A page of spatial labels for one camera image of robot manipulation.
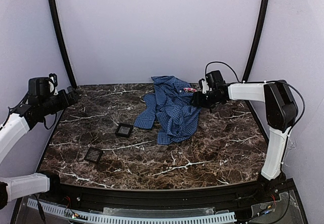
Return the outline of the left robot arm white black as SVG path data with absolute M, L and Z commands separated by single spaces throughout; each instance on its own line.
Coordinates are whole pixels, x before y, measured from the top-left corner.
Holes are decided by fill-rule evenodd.
M 57 90 L 57 75 L 31 78 L 28 91 L 22 100 L 9 109 L 8 116 L 1 124 L 1 160 L 4 160 L 16 143 L 38 123 L 46 124 L 46 116 L 56 116 L 58 112 L 76 104 L 79 92 L 73 88 Z M 31 175 L 1 178 L 1 208 L 9 202 L 37 194 L 60 192 L 60 178 L 56 174 L 43 171 Z

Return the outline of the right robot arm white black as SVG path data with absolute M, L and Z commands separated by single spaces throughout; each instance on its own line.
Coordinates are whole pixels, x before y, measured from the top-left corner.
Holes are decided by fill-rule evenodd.
M 230 100 L 264 103 L 269 142 L 265 163 L 257 179 L 258 187 L 253 194 L 257 200 L 264 199 L 278 183 L 286 179 L 282 164 L 290 132 L 298 115 L 292 88 L 284 80 L 229 84 L 218 70 L 206 74 L 205 79 L 199 81 L 199 86 L 201 90 L 194 92 L 191 100 L 193 106 L 212 109 L 216 104 L 225 104 Z

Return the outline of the blue checked shirt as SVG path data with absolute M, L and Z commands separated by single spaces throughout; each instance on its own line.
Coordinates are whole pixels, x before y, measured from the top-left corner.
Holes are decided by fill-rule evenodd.
M 154 92 L 145 94 L 143 100 L 146 109 L 140 113 L 134 126 L 152 129 L 154 122 L 159 122 L 161 129 L 157 143 L 169 145 L 189 139 L 198 127 L 200 107 L 191 105 L 191 84 L 175 76 L 152 77 Z

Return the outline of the pink pompom brooch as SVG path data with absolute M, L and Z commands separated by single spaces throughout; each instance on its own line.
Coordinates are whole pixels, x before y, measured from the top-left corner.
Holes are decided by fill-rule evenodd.
M 196 89 L 194 89 L 194 88 L 184 88 L 183 89 L 185 92 L 190 92 L 190 93 L 194 93 L 194 92 L 196 92 L 197 90 Z

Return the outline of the black square box lid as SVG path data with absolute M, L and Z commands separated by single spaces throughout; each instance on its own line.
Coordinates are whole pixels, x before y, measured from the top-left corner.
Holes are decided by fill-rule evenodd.
M 103 155 L 102 150 L 90 147 L 84 157 L 84 160 L 87 162 L 98 164 L 102 155 Z

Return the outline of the right black frame post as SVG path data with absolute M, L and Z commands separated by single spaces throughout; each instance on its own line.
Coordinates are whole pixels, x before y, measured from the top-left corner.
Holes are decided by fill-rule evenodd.
M 255 57 L 256 57 L 256 54 L 258 51 L 258 46 L 259 46 L 259 42 L 260 42 L 260 38 L 261 38 L 263 26 L 264 26 L 268 1 L 269 0 L 261 0 L 261 2 L 260 2 L 260 9 L 259 9 L 258 19 L 257 19 L 257 23 L 256 23 L 255 33 L 254 33 L 253 41 L 251 44 L 251 49 L 249 52 L 247 63 L 245 66 L 244 74 L 242 77 L 243 81 L 248 81 L 251 71 L 252 71 L 252 68 L 253 68 L 253 64 L 254 64 Z

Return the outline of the black frame post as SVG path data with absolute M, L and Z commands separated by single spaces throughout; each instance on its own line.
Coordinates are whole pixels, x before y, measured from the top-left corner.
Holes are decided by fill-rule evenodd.
M 58 13 L 57 5 L 56 5 L 56 0 L 48 0 L 48 3 L 49 3 L 52 23 L 53 23 L 57 43 L 58 43 L 58 46 L 59 46 L 60 54 L 61 54 L 61 57 L 62 57 L 62 61 L 63 61 L 63 64 L 64 64 L 64 68 L 66 70 L 66 74 L 68 76 L 70 85 L 73 88 L 76 89 L 77 88 L 77 83 L 76 83 L 76 80 L 75 80 L 75 76 L 74 76 L 74 73 L 73 73 L 73 70 L 72 70 L 72 66 L 71 66 L 71 63 L 70 63 L 70 60 L 69 60 L 67 48 L 66 48 L 66 45 L 65 45 L 63 32 L 62 32 L 61 24 L 60 24 L 60 20 L 59 20 L 59 13 Z
M 260 42 L 260 38 L 261 38 L 263 26 L 264 26 L 268 1 L 269 0 L 261 0 L 261 2 L 260 2 L 260 9 L 259 9 L 258 19 L 257 19 L 257 23 L 256 23 L 255 33 L 254 33 L 253 41 L 251 44 L 251 49 L 249 52 L 247 63 L 245 66 L 244 74 L 242 77 L 243 81 L 248 81 L 251 71 L 252 71 L 252 68 L 253 68 L 253 64 L 254 64 L 255 57 L 256 57 L 256 54 L 258 51 L 258 46 L 259 46 L 259 42 Z

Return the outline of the left black frame post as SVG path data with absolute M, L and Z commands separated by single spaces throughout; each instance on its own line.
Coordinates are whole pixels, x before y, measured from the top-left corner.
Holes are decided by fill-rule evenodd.
M 76 89 L 77 88 L 77 83 L 76 83 L 76 80 L 75 80 L 75 76 L 74 76 L 74 73 L 73 73 L 73 70 L 72 70 L 72 66 L 71 66 L 71 63 L 70 63 L 70 60 L 69 60 L 67 48 L 66 48 L 66 45 L 65 45 L 63 32 L 62 32 L 61 24 L 60 24 L 60 20 L 59 20 L 59 13 L 58 13 L 57 5 L 56 5 L 56 0 L 48 0 L 48 3 L 49 3 L 52 23 L 53 23 L 57 43 L 58 43 L 58 46 L 59 46 L 60 54 L 61 54 L 61 57 L 62 57 L 62 61 L 63 61 L 63 64 L 64 64 L 64 68 L 66 70 L 66 74 L 68 76 L 70 85 L 73 88 Z

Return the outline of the black square box base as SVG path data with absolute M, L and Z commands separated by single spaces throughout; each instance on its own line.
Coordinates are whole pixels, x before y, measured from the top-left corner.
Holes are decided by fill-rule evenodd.
M 134 126 L 126 123 L 119 123 L 115 131 L 115 135 L 118 137 L 129 138 Z

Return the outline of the black front aluminium rail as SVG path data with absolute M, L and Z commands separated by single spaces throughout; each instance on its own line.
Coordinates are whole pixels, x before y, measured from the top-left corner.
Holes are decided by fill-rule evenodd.
M 115 190 L 62 184 L 73 207 L 102 210 L 104 207 L 125 209 L 160 209 L 215 207 L 243 209 L 256 204 L 252 197 L 253 182 L 187 190 Z

